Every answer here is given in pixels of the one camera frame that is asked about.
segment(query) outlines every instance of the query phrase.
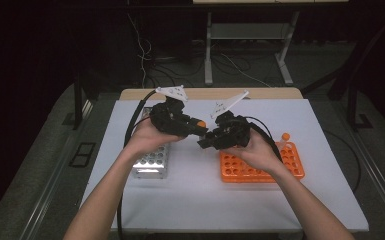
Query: person's right arm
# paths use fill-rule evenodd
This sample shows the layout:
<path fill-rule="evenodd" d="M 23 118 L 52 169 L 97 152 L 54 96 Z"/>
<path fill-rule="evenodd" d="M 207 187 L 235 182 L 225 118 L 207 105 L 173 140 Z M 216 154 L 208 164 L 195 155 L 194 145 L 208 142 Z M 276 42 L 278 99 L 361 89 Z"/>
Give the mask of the person's right arm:
<path fill-rule="evenodd" d="M 338 218 L 277 159 L 270 145 L 256 131 L 251 129 L 251 140 L 247 147 L 223 151 L 269 173 L 276 180 L 307 239 L 354 239 Z"/>

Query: human hand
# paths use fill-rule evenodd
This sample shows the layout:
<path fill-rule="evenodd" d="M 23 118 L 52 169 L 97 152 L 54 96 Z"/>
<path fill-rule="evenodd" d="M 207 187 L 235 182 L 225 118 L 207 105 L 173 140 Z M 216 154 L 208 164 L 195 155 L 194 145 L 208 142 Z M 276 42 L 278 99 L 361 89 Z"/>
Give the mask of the human hand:
<path fill-rule="evenodd" d="M 125 149 L 144 155 L 155 151 L 161 145 L 182 139 L 184 138 L 158 131 L 150 119 L 145 119 L 138 124 Z"/>
<path fill-rule="evenodd" d="M 227 154 L 235 155 L 253 168 L 272 173 L 281 161 L 276 157 L 271 146 L 263 137 L 251 128 L 250 140 L 246 147 L 231 147 L 223 149 Z"/>

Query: bare arm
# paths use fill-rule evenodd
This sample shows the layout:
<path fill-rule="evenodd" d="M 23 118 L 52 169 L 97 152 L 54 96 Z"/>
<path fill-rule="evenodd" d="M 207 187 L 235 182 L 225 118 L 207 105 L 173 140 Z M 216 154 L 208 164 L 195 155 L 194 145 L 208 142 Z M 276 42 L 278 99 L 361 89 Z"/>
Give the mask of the bare arm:
<path fill-rule="evenodd" d="M 269 173 L 282 189 L 308 239 L 354 239 L 345 226 L 276 158 L 271 147 L 251 129 L 246 148 L 229 148 L 229 154 Z"/>
<path fill-rule="evenodd" d="M 158 132 L 149 119 L 140 123 L 127 146 L 74 217 L 64 239 L 106 239 L 135 161 L 165 143 L 180 139 Z"/>

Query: white table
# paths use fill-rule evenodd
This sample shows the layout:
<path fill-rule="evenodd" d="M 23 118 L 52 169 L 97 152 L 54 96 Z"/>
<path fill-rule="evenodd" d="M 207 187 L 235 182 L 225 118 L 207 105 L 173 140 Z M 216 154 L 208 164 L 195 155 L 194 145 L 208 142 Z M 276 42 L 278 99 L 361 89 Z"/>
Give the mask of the white table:
<path fill-rule="evenodd" d="M 150 100 L 146 106 L 161 102 Z M 215 127 L 216 100 L 190 100 L 184 113 Z M 137 100 L 116 102 L 83 201 L 122 149 Z M 306 176 L 301 180 L 350 231 L 367 231 L 358 205 L 307 100 L 242 100 L 235 115 L 262 120 L 275 140 L 289 132 Z M 218 152 L 197 136 L 171 144 L 166 179 L 128 179 L 123 200 L 126 232 L 297 232 L 301 226 L 275 183 L 224 183 Z"/>

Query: person's left arm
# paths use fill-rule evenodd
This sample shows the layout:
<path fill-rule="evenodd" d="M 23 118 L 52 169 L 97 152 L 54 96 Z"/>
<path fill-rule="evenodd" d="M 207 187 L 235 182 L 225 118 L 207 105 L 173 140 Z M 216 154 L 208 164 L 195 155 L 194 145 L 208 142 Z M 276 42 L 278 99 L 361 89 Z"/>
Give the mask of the person's left arm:
<path fill-rule="evenodd" d="M 106 239 L 136 160 L 165 143 L 180 139 L 160 133 L 149 119 L 140 123 L 129 143 L 79 209 L 64 239 Z"/>

